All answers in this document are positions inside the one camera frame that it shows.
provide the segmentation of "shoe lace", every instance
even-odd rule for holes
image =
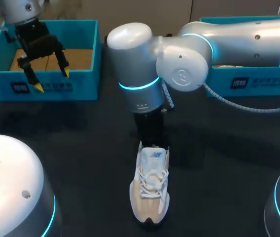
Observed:
[[[167,169],[164,169],[162,173],[158,173],[156,170],[148,172],[146,175],[143,175],[140,168],[140,197],[144,198],[165,198],[163,195],[163,187],[165,182],[168,179],[169,172]]]

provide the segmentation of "black table surface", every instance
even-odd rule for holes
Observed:
[[[96,102],[0,103],[0,134],[39,156],[60,203],[63,237],[265,237],[263,210],[280,173],[280,114],[260,115],[170,90],[170,207],[147,232],[129,201],[137,138],[104,51]],[[231,98],[276,108],[280,97]]]

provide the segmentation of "logo label on box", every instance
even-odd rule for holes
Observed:
[[[29,94],[30,90],[26,82],[11,82],[12,90],[15,94]]]
[[[53,82],[53,83],[42,83],[42,88],[45,93],[48,92],[73,92],[73,86],[71,82]],[[34,89],[34,92],[41,93],[37,89]]]
[[[280,87],[280,78],[253,78],[251,88],[257,87]]]
[[[231,89],[244,89],[247,86],[249,78],[233,78]]]

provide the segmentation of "shoe tongue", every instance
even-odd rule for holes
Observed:
[[[141,151],[142,173],[146,175],[152,170],[162,174],[165,166],[166,151],[163,148],[145,147]]]

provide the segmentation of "shoe logo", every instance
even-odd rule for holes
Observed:
[[[162,152],[153,152],[151,157],[160,157],[161,154]]]

